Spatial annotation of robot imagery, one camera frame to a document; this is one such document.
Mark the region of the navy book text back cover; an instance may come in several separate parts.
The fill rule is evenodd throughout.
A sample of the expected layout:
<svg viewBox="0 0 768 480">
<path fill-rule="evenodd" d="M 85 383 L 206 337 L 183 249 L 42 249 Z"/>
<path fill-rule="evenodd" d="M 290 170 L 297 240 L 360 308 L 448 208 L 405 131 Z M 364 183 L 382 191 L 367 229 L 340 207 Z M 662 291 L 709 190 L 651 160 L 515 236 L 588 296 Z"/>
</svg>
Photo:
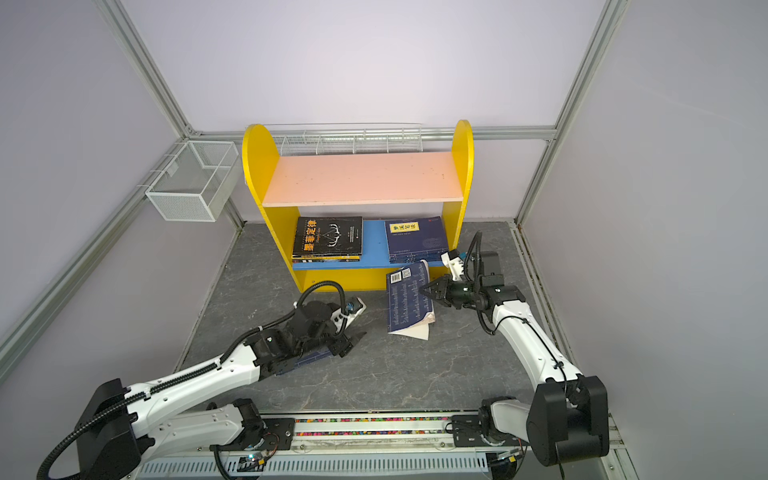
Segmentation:
<svg viewBox="0 0 768 480">
<path fill-rule="evenodd" d="M 420 292 L 431 281 L 429 265 L 419 260 L 386 276 L 387 329 L 390 335 L 428 340 L 435 322 L 433 301 Z"/>
</svg>

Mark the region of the navy book yellow label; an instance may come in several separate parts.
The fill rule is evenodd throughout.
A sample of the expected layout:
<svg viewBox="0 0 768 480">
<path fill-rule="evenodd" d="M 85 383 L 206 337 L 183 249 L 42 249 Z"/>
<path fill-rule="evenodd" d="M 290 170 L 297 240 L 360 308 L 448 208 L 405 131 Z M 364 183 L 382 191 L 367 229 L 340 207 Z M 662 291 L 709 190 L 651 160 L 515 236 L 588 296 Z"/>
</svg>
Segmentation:
<svg viewBox="0 0 768 480">
<path fill-rule="evenodd" d="M 440 216 L 387 220 L 385 231 L 391 263 L 439 261 L 440 257 L 449 251 L 445 227 Z"/>
</svg>

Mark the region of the black deer cover book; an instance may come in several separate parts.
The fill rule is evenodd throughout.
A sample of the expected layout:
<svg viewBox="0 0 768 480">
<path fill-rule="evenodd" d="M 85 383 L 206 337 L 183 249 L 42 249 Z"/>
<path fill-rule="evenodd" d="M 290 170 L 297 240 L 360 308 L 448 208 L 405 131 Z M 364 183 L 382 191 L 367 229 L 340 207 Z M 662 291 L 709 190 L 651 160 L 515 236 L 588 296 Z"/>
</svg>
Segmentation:
<svg viewBox="0 0 768 480">
<path fill-rule="evenodd" d="M 300 216 L 292 261 L 359 261 L 363 254 L 363 218 Z"/>
</svg>

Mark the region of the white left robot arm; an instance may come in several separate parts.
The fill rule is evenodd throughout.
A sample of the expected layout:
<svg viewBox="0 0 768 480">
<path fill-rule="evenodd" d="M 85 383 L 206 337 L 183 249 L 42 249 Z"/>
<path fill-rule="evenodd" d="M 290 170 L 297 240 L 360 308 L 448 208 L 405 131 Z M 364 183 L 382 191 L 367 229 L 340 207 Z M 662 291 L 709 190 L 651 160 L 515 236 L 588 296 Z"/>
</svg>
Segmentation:
<svg viewBox="0 0 768 480">
<path fill-rule="evenodd" d="M 113 379 L 100 385 L 74 430 L 44 458 L 36 472 L 49 479 L 70 447 L 78 454 L 75 479 L 124 479 L 153 457 L 196 443 L 244 450 L 257 446 L 266 428 L 249 400 L 226 407 L 232 420 L 196 420 L 188 410 L 241 386 L 284 373 L 317 350 L 343 357 L 354 346 L 348 327 L 366 309 L 358 297 L 337 303 L 299 301 L 282 317 L 237 337 L 207 361 L 131 386 Z"/>
</svg>

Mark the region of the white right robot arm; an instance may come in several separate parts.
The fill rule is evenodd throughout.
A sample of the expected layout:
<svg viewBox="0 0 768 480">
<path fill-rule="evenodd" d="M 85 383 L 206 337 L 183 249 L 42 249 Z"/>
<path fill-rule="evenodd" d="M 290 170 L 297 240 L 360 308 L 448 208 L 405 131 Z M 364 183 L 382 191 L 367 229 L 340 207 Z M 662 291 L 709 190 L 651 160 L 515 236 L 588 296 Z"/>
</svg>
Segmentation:
<svg viewBox="0 0 768 480">
<path fill-rule="evenodd" d="M 608 393 L 596 376 L 584 375 L 546 335 L 521 290 L 507 284 L 497 253 L 441 256 L 448 273 L 420 288 L 436 303 L 471 309 L 483 330 L 502 336 L 527 373 L 534 396 L 486 399 L 480 433 L 498 443 L 513 436 L 544 466 L 604 457 L 610 450 Z"/>
</svg>

